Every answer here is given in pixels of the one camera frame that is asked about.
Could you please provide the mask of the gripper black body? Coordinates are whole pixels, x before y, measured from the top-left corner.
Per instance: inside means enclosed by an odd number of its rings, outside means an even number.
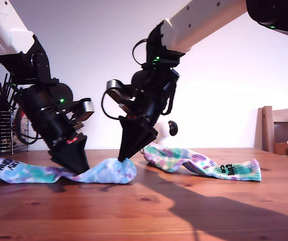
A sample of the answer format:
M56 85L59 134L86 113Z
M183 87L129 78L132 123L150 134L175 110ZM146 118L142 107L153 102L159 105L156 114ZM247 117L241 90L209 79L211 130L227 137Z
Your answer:
M136 127L150 128L166 108L168 96L137 97L130 105L130 113L123 120Z
M55 106L32 107L32 127L47 147L50 155L84 155L87 136L78 133L65 113Z

